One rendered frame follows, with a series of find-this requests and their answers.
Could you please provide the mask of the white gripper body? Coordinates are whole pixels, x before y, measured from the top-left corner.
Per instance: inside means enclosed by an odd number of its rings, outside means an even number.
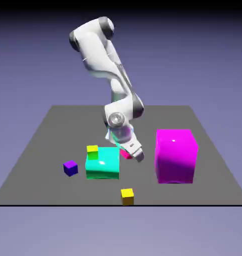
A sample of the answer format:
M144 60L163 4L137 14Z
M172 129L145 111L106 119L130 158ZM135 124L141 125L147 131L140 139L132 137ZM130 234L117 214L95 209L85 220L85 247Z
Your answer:
M116 142L117 147L128 152L133 158L137 158L142 154L142 145L137 139L136 135L133 134L131 139L124 143Z

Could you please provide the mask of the small pink cube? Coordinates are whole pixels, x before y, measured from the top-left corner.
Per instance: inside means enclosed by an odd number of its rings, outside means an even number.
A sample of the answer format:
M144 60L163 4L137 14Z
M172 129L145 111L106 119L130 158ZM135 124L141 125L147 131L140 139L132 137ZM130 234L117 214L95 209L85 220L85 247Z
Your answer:
M120 155L122 155L125 159L132 159L133 157L125 150L120 149Z

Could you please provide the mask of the small lime cube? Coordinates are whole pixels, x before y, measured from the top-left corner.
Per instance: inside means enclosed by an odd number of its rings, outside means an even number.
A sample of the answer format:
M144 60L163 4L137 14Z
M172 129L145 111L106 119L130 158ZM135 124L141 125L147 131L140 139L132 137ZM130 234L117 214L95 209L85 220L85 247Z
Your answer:
M87 158L88 160L97 160L98 159L98 146L97 145L88 145L87 146Z

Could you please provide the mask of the small yellow cube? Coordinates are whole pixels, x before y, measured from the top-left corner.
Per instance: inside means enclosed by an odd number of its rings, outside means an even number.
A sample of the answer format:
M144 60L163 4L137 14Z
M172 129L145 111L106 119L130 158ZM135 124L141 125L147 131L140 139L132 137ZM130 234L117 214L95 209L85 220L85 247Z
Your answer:
M132 188L121 189L121 199L124 206L130 206L134 204L134 192Z

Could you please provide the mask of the small purple cube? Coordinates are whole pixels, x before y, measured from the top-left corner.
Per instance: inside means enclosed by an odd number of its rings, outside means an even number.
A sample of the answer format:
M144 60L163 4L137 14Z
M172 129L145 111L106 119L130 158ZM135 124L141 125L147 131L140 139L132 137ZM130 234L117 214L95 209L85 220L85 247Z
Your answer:
M73 160L63 163L63 168L64 173L69 177L78 173L78 164Z

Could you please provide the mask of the large cyan box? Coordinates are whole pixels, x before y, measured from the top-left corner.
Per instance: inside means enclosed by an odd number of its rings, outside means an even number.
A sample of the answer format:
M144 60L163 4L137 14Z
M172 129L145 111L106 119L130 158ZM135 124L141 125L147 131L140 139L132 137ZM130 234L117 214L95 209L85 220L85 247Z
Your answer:
M98 159L86 158L86 179L119 179L120 153L117 147L99 147Z

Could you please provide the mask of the large magenta box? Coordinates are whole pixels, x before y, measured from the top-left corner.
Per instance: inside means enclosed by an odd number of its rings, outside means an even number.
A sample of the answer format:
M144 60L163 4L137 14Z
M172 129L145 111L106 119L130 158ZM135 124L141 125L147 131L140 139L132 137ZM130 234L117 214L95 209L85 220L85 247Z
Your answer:
M191 184L198 145L189 129L158 129L155 172L160 184Z

